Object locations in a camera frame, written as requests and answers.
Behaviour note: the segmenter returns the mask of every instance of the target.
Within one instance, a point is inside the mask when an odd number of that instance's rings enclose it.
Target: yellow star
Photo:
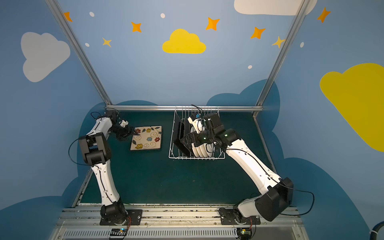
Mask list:
[[[103,38],[103,40],[104,40],[103,45],[108,45],[109,47],[111,47],[111,46],[109,45],[109,43],[110,43],[110,41],[112,41],[112,40],[107,41],[107,40],[105,40],[104,38]]]
[[[68,13],[64,13],[64,16],[65,16],[65,18],[66,18],[68,21],[73,22],[72,19],[70,18],[70,12],[68,12]]]
[[[321,20],[321,23],[324,22],[325,18],[328,16],[328,14],[330,14],[331,12],[328,12],[325,8],[323,10],[323,12],[321,13],[321,15],[319,16],[319,18],[317,20]]]
[[[284,42],[284,41],[285,41],[285,39],[281,40],[281,39],[280,39],[280,36],[278,36],[278,37],[277,37],[277,42],[274,43],[274,44],[272,44],[272,46],[273,46],[273,45],[277,45],[277,46],[279,46],[279,48],[280,48],[281,43]]]
[[[132,23],[132,26],[133,26],[133,30],[132,30],[132,32],[134,32],[134,31],[138,31],[138,32],[141,33],[141,30],[140,30],[140,25],[141,25],[141,23],[138,23],[138,24],[135,24],[135,23],[133,23],[133,22],[131,22],[131,23]]]
[[[255,32],[253,33],[253,35],[251,36],[251,39],[252,38],[258,38],[260,39],[262,37],[262,33],[264,32],[265,28],[264,29],[258,29],[255,27]]]
[[[216,24],[219,22],[219,20],[220,19],[212,20],[212,19],[208,18],[208,26],[207,26],[206,30],[213,29],[216,31]]]

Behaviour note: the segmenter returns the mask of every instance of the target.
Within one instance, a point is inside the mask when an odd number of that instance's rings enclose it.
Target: square plate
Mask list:
[[[161,126],[135,127],[135,130],[140,136],[133,135],[131,143],[132,151],[161,148]]]

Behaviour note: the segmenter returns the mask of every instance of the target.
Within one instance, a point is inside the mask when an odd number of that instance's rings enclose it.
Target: green mat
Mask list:
[[[109,137],[113,180],[124,203],[235,204],[251,194],[259,195],[253,181],[231,157],[168,158],[174,112],[121,112],[121,115],[130,126],[163,126],[159,150],[130,151],[130,140],[119,142],[114,134]],[[220,118],[227,129],[235,129],[253,153],[271,168],[251,113],[221,112]],[[81,202],[101,202],[94,175]]]

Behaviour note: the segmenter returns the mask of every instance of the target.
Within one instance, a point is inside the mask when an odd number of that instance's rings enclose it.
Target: yellow cloud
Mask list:
[[[199,37],[194,33],[189,33],[184,29],[175,30],[169,41],[163,43],[163,51],[166,53],[203,53],[207,47],[200,42]]]
[[[363,63],[343,74],[330,72],[320,88],[357,134],[384,152],[384,67]]]

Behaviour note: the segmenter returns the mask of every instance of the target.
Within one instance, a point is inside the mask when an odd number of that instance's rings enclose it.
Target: dish rack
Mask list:
[[[193,154],[191,156],[185,155],[180,149],[174,144],[174,134],[177,134],[175,132],[175,123],[179,122],[179,119],[181,119],[181,122],[185,123],[188,122],[189,116],[191,116],[194,113],[198,113],[199,110],[193,106],[187,106],[187,107],[178,107],[175,108],[175,114],[173,117],[173,125],[172,125],[172,135],[170,140],[170,146],[169,146],[169,158],[171,159],[201,159],[201,160],[216,160],[216,159],[225,159],[225,152],[221,148],[216,148],[214,146],[213,155],[212,157],[195,157]],[[208,114],[212,112],[217,112],[217,114],[220,116],[218,108],[215,107],[204,107],[203,113]],[[205,125],[204,121],[202,121],[203,126],[205,129],[207,126]]]

